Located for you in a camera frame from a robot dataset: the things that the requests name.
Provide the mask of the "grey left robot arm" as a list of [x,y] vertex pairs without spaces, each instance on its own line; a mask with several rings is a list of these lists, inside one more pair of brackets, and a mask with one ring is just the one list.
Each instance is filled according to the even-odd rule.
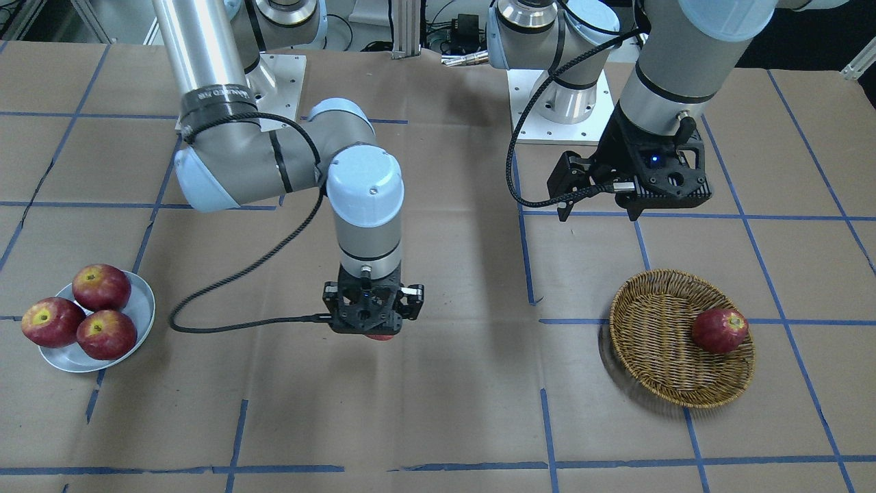
[[[636,220],[648,209],[695,208],[712,197],[697,118],[723,86],[751,41],[778,9],[824,10],[838,1],[635,1],[632,30],[600,1],[495,1],[486,24],[490,65],[541,71],[514,125],[506,183],[517,203],[556,206],[566,220],[573,206],[614,194]],[[578,98],[590,103],[609,51],[647,35],[595,152],[561,154],[547,179],[550,197],[523,199],[512,160],[532,110],[557,124],[584,121],[586,109],[567,112]]]

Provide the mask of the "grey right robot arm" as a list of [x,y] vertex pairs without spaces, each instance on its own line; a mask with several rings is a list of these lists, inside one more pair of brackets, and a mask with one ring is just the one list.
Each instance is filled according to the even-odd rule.
[[306,45],[326,26],[322,1],[155,1],[181,93],[179,186],[200,212],[315,188],[328,199],[340,253],[328,312],[306,316],[335,333],[397,334],[416,319],[422,285],[401,281],[404,182],[363,110],[345,98],[301,121],[285,109],[271,50]]

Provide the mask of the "white base plate arm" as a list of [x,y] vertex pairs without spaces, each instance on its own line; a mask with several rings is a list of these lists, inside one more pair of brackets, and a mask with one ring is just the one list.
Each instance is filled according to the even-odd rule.
[[[516,128],[523,110],[544,79],[542,70],[507,72],[512,128]],[[528,113],[517,141],[526,144],[597,144],[613,109],[613,97],[604,71],[595,85],[586,90],[551,84]]]
[[[306,65],[306,57],[300,54],[261,54],[259,65],[245,75],[251,95],[246,101],[249,103],[247,109],[284,116],[293,121],[298,116]],[[240,84],[207,84],[185,90],[179,104],[175,130],[181,134],[185,116],[195,110],[206,109],[207,103],[242,98],[244,91]]]

